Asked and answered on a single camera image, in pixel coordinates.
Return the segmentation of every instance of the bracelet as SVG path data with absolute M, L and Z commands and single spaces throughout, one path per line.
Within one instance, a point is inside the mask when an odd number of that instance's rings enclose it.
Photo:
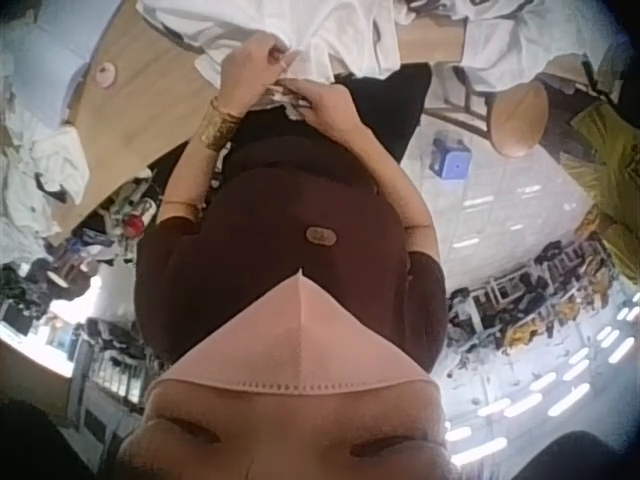
M 193 203 L 182 202 L 180 200 L 162 200 L 161 205 L 184 205 L 187 207 L 191 207 L 198 212 L 198 216 L 202 216 L 202 211 L 204 210 L 204 204 L 198 206 L 198 205 L 194 205 Z
M 209 102 L 196 135 L 209 150 L 219 153 L 231 140 L 241 120 L 240 117 L 224 112 L 214 97 Z

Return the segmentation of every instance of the chair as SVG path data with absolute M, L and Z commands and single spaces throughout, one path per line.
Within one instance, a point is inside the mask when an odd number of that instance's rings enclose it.
M 423 113 L 488 140 L 505 157 L 522 157 L 540 142 L 549 118 L 549 100 L 542 83 L 534 80 L 488 94 L 486 115 L 473 110 L 472 97 L 480 95 L 466 79 L 464 86 L 463 105 L 445 98 L 446 106 L 425 108 Z M 459 118 L 461 115 L 472 120 Z

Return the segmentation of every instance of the pink face mask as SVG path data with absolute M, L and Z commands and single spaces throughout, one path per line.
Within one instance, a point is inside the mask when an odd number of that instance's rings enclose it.
M 334 395 L 423 381 L 411 358 L 298 273 L 182 357 L 164 380 L 249 393 Z

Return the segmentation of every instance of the yellow shirt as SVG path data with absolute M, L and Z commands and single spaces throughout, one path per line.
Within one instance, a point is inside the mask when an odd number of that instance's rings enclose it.
M 582 112 L 571 125 L 590 141 L 603 164 L 589 169 L 571 159 L 562 164 L 600 210 L 615 220 L 602 239 L 620 272 L 639 285 L 640 131 L 604 102 Z

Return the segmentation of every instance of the blue box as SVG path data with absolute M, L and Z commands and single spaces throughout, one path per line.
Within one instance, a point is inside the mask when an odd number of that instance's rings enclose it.
M 447 144 L 436 138 L 429 169 L 443 180 L 464 180 L 471 167 L 471 150 L 462 141 Z

